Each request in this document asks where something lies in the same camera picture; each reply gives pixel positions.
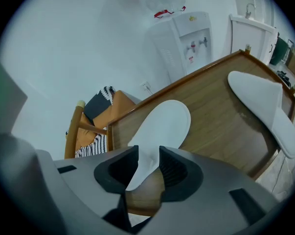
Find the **tiled floor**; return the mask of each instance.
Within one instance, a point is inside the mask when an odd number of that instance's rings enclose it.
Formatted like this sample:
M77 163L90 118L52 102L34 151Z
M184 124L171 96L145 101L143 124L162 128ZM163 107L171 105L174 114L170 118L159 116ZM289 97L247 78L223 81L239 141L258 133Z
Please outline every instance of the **tiled floor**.
M286 76L289 77L291 85L295 83L294 75L284 64L279 63L276 66L269 65L269 67L274 71L280 70L286 72ZM277 200L284 200L290 196L295 186L295 158L287 159L284 154L280 152L274 162L256 181L268 191L272 192Z

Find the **wooden chair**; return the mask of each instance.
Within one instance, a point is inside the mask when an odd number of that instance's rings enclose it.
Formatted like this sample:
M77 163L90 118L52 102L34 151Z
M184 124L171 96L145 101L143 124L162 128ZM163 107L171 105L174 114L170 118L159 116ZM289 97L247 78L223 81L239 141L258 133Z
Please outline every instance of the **wooden chair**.
M85 102L80 100L75 107L73 112L73 116L71 119L67 140L66 140L66 147L65 147L65 159L72 158L72 154L75 152L75 144L77 140L78 129L82 128L84 130L92 131L94 133L106 135L107 131L103 129L96 128L95 126L87 123L80 122L81 115L84 111Z

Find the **white wall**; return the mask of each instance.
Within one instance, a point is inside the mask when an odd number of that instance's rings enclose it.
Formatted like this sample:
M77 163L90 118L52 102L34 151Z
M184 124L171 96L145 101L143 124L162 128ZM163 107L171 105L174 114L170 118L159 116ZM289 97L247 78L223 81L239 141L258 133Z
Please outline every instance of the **white wall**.
M271 25L271 14L266 15L266 9L270 9L270 4L266 5L265 0L235 0L235 5L237 8L237 14L244 16L246 15L246 6L248 3L253 3L256 6L256 9L253 8L253 6L249 6L249 12L251 12L250 17L254 18L255 20L266 23Z
M287 16L273 0L255 0L255 5L258 21L276 27L280 33L280 38L285 42L290 39L295 43L295 30Z
M0 42L0 61L28 99L12 133L62 159L76 102L112 85L138 99L169 79L137 0L28 0Z

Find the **sink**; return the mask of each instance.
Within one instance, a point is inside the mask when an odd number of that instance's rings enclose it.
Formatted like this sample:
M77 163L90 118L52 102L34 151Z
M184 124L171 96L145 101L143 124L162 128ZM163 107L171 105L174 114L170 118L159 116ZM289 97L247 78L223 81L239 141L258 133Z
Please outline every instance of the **sink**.
M250 24L252 26L255 26L255 27L258 27L260 29L263 29L263 30L266 30L270 33L274 33L276 31L276 28L268 25L268 24L265 24L265 23L261 23L257 20L255 20L255 18L249 18L249 19L246 19L245 17L243 16L239 16L239 15L230 15L230 19L231 21L237 21L237 22L241 22L241 23L244 23L244 24Z
M278 30L270 25L246 19L239 15L230 15L232 21L232 50L245 49L251 45L250 54L268 65L277 41Z

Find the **white slipper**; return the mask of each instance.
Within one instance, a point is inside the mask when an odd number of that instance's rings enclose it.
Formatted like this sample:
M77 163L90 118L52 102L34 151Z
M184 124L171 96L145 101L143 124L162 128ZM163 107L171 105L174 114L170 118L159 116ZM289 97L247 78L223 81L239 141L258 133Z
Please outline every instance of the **white slipper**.
M295 127L281 108L280 83L247 73L232 71L227 80L236 96L271 131L288 158L295 157Z
M179 148L191 125L188 108L168 100L153 109L128 146L138 145L138 167L126 190L134 190L159 166L159 146Z

